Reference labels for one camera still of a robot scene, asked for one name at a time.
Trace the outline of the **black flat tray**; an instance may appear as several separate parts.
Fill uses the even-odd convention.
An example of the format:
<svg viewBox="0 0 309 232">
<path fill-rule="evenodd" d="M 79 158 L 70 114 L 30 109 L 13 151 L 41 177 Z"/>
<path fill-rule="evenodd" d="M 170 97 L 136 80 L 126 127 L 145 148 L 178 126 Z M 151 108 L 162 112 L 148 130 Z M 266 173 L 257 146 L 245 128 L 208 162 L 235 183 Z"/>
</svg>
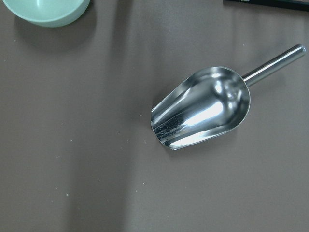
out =
<svg viewBox="0 0 309 232">
<path fill-rule="evenodd" d="M 283 9 L 309 11 L 308 0 L 231 0 L 233 2 L 278 7 Z"/>
</svg>

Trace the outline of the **steel ice scoop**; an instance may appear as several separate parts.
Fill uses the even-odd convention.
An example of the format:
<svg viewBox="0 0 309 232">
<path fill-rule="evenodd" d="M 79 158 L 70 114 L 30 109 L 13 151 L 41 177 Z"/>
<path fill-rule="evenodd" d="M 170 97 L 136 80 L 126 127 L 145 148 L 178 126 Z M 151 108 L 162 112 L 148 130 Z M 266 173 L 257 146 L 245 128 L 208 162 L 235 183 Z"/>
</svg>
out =
<svg viewBox="0 0 309 232">
<path fill-rule="evenodd" d="M 151 110 L 154 134 L 178 150 L 232 131 L 249 112 L 249 87 L 305 54 L 297 44 L 245 75 L 223 66 L 197 71 Z"/>
</svg>

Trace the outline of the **mint green bowl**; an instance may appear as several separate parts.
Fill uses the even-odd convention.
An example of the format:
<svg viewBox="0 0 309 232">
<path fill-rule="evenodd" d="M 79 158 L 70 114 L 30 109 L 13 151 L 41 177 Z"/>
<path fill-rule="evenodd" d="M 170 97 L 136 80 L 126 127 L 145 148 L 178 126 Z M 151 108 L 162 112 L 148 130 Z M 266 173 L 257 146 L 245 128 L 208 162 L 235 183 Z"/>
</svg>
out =
<svg viewBox="0 0 309 232">
<path fill-rule="evenodd" d="M 90 0 L 4 0 L 17 17 L 37 26 L 56 28 L 82 16 Z"/>
</svg>

